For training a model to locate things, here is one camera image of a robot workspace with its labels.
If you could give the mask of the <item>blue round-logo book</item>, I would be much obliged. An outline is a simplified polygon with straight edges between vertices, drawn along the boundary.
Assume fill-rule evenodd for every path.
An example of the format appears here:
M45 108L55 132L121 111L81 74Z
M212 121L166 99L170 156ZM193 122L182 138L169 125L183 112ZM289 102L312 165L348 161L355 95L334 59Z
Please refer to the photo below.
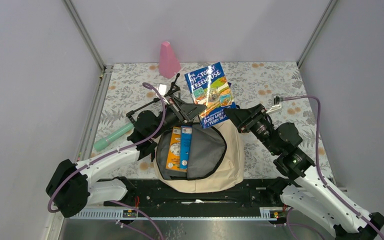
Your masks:
M181 127L181 138L180 138L180 169L186 171L188 168L189 152L192 140L191 126Z

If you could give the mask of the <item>blue Treehouse book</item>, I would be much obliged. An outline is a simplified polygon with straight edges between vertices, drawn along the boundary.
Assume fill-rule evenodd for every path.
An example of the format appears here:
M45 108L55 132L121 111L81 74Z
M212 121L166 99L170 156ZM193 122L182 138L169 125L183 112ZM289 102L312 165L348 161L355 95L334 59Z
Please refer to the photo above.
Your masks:
M220 62L186 73L184 77L193 102L206 106L198 115L202 128L226 121L224 109L237 108Z

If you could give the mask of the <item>orange children's book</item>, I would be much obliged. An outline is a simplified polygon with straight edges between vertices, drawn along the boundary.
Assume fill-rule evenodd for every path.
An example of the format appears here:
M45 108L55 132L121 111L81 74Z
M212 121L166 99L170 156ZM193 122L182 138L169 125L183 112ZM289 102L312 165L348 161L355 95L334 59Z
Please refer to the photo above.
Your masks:
M168 146L168 155L165 168L167 170L181 172L181 128L173 127Z

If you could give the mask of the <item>cream canvas backpack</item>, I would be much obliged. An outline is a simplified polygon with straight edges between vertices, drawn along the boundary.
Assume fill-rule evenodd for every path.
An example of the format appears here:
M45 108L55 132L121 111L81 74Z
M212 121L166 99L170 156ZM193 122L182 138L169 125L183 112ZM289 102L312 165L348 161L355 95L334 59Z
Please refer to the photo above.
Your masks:
M156 177L181 193L212 193L230 189L244 180L245 151L231 120L202 128L191 125L191 146L186 172L166 168L172 129L159 138L153 167Z

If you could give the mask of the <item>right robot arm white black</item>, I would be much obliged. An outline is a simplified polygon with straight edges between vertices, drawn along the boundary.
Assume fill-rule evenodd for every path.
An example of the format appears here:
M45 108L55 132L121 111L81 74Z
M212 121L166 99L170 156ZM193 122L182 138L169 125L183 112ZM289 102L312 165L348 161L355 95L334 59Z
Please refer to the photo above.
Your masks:
M360 207L319 173L315 162L300 149L303 140L294 123L274 127L270 114L281 107L279 102L269 110L261 104L223 110L240 133L253 133L277 157L273 163L283 176L269 186L267 201L300 211L337 240L375 239L384 225L384 216Z

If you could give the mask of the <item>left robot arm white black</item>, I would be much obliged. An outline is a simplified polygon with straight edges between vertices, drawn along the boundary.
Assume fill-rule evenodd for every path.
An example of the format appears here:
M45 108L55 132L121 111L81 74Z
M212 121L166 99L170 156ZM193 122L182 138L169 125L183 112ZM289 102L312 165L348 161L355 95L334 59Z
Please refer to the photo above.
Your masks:
M48 211L61 212L65 218L78 214L88 205L119 201L128 206L135 200L135 192L118 177L104 176L118 167L134 163L153 154L155 138L164 131L181 124L192 123L206 109L204 104L187 103L176 96L162 102L162 110L155 115L143 107L127 113L132 119L133 132L118 146L95 157L78 162L69 159L59 163L45 192L50 197Z

